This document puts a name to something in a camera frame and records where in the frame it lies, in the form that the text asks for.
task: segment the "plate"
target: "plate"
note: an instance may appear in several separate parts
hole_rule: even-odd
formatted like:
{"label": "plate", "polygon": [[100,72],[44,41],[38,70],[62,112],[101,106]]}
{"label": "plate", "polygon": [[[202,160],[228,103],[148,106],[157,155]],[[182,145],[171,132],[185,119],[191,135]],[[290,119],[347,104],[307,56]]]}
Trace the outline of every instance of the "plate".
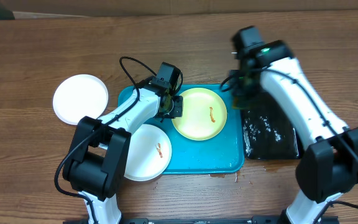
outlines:
{"label": "plate", "polygon": [[172,123],[181,135],[202,141],[222,131],[227,109],[218,94],[205,88],[192,88],[180,95],[183,97],[183,114],[173,119]]}
{"label": "plate", "polygon": [[98,78],[75,75],[63,81],[53,96],[53,110],[67,124],[77,125],[84,116],[98,118],[107,107],[109,93]]}
{"label": "plate", "polygon": [[158,177],[167,168],[172,145],[161,129],[143,124],[132,135],[124,177],[146,181]]}

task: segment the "wooden table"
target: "wooden table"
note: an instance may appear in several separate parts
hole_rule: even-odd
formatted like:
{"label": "wooden table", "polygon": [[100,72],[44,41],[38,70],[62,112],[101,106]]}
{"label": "wooden table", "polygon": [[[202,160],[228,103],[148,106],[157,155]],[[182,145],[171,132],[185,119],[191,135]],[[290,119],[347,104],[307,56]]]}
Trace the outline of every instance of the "wooden table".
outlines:
{"label": "wooden table", "polygon": [[[75,130],[52,109],[60,82],[79,73],[99,77],[109,90],[108,111],[131,84],[118,63],[122,55],[154,70],[163,61],[172,63],[183,71],[185,83],[219,83],[237,68],[231,36],[250,25],[267,42],[286,40],[325,102],[350,127],[358,126],[358,11],[0,21],[0,223],[61,223],[87,216],[82,200],[53,186]],[[149,75],[132,62],[126,65],[135,80]],[[235,174],[125,180],[118,203],[126,217],[278,215],[298,192],[297,163],[246,161],[238,183]],[[358,185],[342,199],[358,203]],[[358,210],[351,208],[337,206],[327,214],[358,222]]]}

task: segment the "blue tray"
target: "blue tray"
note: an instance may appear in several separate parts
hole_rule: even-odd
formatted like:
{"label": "blue tray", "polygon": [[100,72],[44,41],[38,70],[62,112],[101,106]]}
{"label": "blue tray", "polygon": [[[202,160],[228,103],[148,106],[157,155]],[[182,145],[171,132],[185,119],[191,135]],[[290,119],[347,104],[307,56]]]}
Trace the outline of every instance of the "blue tray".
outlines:
{"label": "blue tray", "polygon": [[[173,127],[172,120],[151,118],[146,124],[159,127],[172,144],[172,158],[163,174],[212,174],[233,173],[244,164],[242,147],[242,126],[239,110],[232,109],[232,96],[219,91],[218,84],[182,85],[179,94],[190,88],[207,88],[217,93],[227,108],[227,121],[223,130],[215,137],[205,141],[194,141],[183,137]],[[132,95],[133,86],[125,88],[118,96],[121,105]]]}

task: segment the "tabletop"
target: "tabletop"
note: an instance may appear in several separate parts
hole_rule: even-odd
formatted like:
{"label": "tabletop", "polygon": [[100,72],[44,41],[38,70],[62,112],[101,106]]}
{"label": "tabletop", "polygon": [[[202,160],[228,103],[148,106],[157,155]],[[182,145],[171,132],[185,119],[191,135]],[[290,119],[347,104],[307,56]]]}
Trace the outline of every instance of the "tabletop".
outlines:
{"label": "tabletop", "polygon": [[[358,127],[358,11],[0,21],[0,223],[87,216],[82,200],[53,185],[75,130],[52,109],[53,93],[64,79],[81,73],[102,79],[109,90],[106,111],[131,84],[119,66],[123,55],[154,70],[171,63],[182,70],[184,83],[219,83],[237,68],[230,38],[251,25],[266,42],[285,40],[327,105]],[[135,80],[149,76],[141,66],[125,64]],[[118,204],[125,217],[153,219],[278,215],[298,192],[298,162],[246,160],[238,173],[224,178],[125,180]],[[358,203],[358,185],[342,199]],[[338,215],[341,223],[358,222],[352,208],[338,205],[327,214]]]}

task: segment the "white plate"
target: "white plate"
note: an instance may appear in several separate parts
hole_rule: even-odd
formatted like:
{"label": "white plate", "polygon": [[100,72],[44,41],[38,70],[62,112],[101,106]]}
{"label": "white plate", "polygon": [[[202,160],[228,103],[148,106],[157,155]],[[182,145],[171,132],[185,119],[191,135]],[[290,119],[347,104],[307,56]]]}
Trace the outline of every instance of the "white plate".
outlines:
{"label": "white plate", "polygon": [[[161,145],[161,155],[156,147]],[[151,180],[167,168],[172,145],[167,134],[156,126],[143,124],[131,137],[124,177],[135,181]]]}
{"label": "white plate", "polygon": [[92,75],[75,75],[66,79],[53,96],[53,110],[67,124],[77,125],[84,116],[98,118],[107,107],[106,85]]}

